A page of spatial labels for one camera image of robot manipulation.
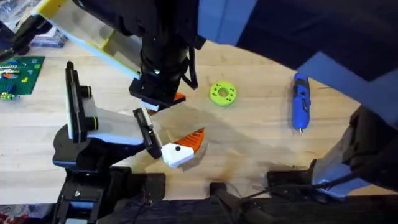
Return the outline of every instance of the orange part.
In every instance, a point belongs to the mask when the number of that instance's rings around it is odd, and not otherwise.
[[[174,100],[179,100],[181,98],[184,98],[185,95],[179,92],[176,92],[175,96],[174,96]]]
[[[201,128],[198,131],[195,131],[175,141],[174,144],[191,147],[193,149],[193,152],[197,152],[201,145],[201,142],[203,141],[203,137],[205,137],[205,128]]]

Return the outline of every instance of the green plastic disk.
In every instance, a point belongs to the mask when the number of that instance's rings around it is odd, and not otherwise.
[[[228,106],[236,99],[235,86],[228,82],[216,82],[210,88],[210,99],[218,106]]]

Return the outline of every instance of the wire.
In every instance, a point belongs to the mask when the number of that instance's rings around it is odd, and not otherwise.
[[[395,141],[391,141],[386,148],[388,149],[393,149],[391,145],[396,144],[398,139],[395,139]],[[329,181],[329,182],[324,182],[321,184],[292,184],[292,185],[278,185],[278,186],[273,186],[273,187],[266,187],[264,190],[254,193],[252,195],[246,196],[241,198],[240,202],[243,203],[250,198],[256,197],[258,195],[262,195],[274,190],[278,189],[325,189],[325,188],[331,188],[339,184],[343,184],[346,182],[349,182],[355,178],[360,177],[361,175],[373,170],[376,166],[379,165],[379,163],[384,159],[384,157],[388,156],[390,151],[392,150],[384,150],[382,151],[373,161],[366,163],[365,165],[361,166],[360,168],[356,169],[354,172],[347,174],[345,176],[342,176],[340,178],[337,178],[335,180]]]
[[[135,222],[137,221],[138,216],[140,216],[140,215],[142,215],[142,214],[145,213],[145,210],[144,210],[142,213],[140,213],[141,210],[144,208],[144,206],[145,206],[145,204],[143,203],[143,204],[138,208],[137,213],[136,213],[136,215],[134,216],[134,218],[132,219],[132,223],[131,223],[131,224],[135,224]]]

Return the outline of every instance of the wooden table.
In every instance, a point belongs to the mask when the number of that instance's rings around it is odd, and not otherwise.
[[[34,92],[0,101],[0,203],[54,203],[65,171],[52,164],[53,137],[66,123],[65,66],[75,64],[80,83],[91,85],[96,105],[132,114],[139,101],[130,96],[132,78],[69,42],[63,49],[33,49],[46,59]],[[212,180],[229,182],[232,193],[259,190],[269,169],[307,169],[340,139],[358,103],[311,80],[311,122],[300,136],[290,127],[289,91],[294,71],[230,46],[206,43],[197,52],[200,87],[181,84],[187,101],[154,116],[172,139],[205,127],[196,158],[179,169],[141,152],[120,164],[134,172],[164,172],[166,199],[205,198]],[[214,105],[208,92],[224,80],[238,90],[229,107]],[[354,194],[386,194],[368,187]]]

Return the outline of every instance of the white plastic part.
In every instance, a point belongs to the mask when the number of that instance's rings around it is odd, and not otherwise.
[[[152,105],[150,103],[144,102],[141,100],[141,106],[148,108],[150,110],[158,111],[159,110],[159,105]]]
[[[177,167],[192,159],[194,151],[191,147],[168,143],[162,148],[164,162],[170,167]]]

